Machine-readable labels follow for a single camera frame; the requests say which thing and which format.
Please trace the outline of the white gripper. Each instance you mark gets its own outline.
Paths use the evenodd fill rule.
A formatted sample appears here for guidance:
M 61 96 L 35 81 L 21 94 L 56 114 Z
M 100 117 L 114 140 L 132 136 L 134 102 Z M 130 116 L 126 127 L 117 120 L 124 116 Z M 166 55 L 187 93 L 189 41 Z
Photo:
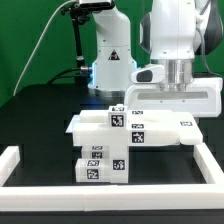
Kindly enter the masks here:
M 149 64 L 130 76 L 124 104 L 133 110 L 189 112 L 196 118 L 218 117 L 222 111 L 223 79 L 218 75 L 196 76 L 189 84 L 168 84 L 165 67 Z

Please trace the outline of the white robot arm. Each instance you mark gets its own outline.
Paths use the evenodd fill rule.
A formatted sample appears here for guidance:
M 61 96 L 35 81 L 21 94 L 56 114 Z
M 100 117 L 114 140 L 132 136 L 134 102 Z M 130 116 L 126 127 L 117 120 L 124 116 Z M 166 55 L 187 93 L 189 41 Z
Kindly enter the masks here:
M 113 8 L 93 12 L 97 59 L 91 92 L 124 98 L 130 109 L 189 112 L 196 118 L 221 113 L 221 77 L 193 75 L 197 55 L 212 52 L 222 39 L 217 0 L 153 0 L 140 22 L 140 46 L 150 55 L 142 68 L 131 56 L 130 21 Z

